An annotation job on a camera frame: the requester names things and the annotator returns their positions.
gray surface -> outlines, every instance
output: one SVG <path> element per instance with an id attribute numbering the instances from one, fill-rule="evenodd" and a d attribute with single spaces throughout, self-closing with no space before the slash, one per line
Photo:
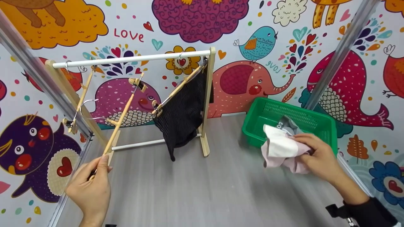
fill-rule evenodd
<path id="1" fill-rule="evenodd" d="M 310 174 L 263 168 L 259 149 L 247 147 L 241 137 L 244 117 L 208 120 L 207 158 L 199 139 L 176 149 L 174 163 L 165 144 L 116 151 L 105 223 L 118 227 L 347 226 L 324 209 L 333 203 L 342 205 L 331 185 Z M 161 138 L 155 126 L 126 128 L 118 145 Z M 102 152 L 95 145 L 91 149 L 88 160 Z M 57 226 L 77 226 L 81 216 L 68 201 Z"/>

white metal bar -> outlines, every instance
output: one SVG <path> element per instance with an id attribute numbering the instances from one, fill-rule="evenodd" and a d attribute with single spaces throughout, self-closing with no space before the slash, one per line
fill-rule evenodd
<path id="1" fill-rule="evenodd" d="M 146 141 L 146 142 L 141 142 L 141 143 L 132 143 L 132 144 L 126 144 L 126 145 L 122 145 L 122 146 L 115 146 L 115 147 L 112 147 L 112 150 L 116 151 L 116 150 L 122 150 L 122 149 L 133 148 L 133 147 L 142 147 L 142 146 L 164 143 L 164 142 L 165 142 L 164 139 L 158 139 L 158 140 Z"/>
<path id="2" fill-rule="evenodd" d="M 133 61 L 152 61 L 152 60 L 160 60 L 160 59 L 178 58 L 180 55 L 181 55 L 181 58 L 206 56 L 206 55 L 210 55 L 210 50 L 171 53 L 171 54 L 159 54 L 159 55 L 120 57 L 120 58 L 109 58 L 109 59 L 94 59 L 94 60 L 85 60 L 85 61 L 69 61 L 69 62 L 67 62 L 67 67 L 114 64 L 114 63 L 133 62 Z M 53 63 L 52 66 L 55 69 L 65 68 L 66 62 Z"/>

left hand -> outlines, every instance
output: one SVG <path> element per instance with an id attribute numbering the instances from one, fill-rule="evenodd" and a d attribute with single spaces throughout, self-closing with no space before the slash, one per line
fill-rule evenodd
<path id="1" fill-rule="evenodd" d="M 65 189 L 67 196 L 83 212 L 82 224 L 101 226 L 104 222 L 111 199 L 108 173 L 112 167 L 108 166 L 108 159 L 109 155 L 104 155 L 81 165 Z M 97 169 L 97 174 L 93 180 L 87 181 L 94 169 Z"/>

hand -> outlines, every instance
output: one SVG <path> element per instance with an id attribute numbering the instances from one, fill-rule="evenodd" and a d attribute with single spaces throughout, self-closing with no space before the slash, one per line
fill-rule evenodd
<path id="1" fill-rule="evenodd" d="M 313 134 L 297 134 L 295 141 L 304 143 L 314 150 L 312 156 L 308 154 L 297 157 L 299 162 L 304 163 L 316 176 L 333 184 L 343 175 L 344 170 L 340 167 L 331 147 Z"/>
<path id="2" fill-rule="evenodd" d="M 90 163 L 82 164 L 67 185 L 67 196 L 77 204 L 83 212 L 80 226 L 99 227 L 103 224 L 111 199 L 111 185 L 108 173 L 109 155 L 96 158 Z M 87 181 L 91 171 L 97 169 L 93 180 Z"/>

green plastic basket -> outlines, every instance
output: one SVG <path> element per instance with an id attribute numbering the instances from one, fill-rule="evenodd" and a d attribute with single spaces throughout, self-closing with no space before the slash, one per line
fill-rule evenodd
<path id="1" fill-rule="evenodd" d="M 266 141 L 263 125 L 275 127 L 283 115 L 290 117 L 303 132 L 315 134 L 329 144 L 337 155 L 337 129 L 332 117 L 263 97 L 254 100 L 244 120 L 242 131 L 248 143 L 261 147 Z"/>

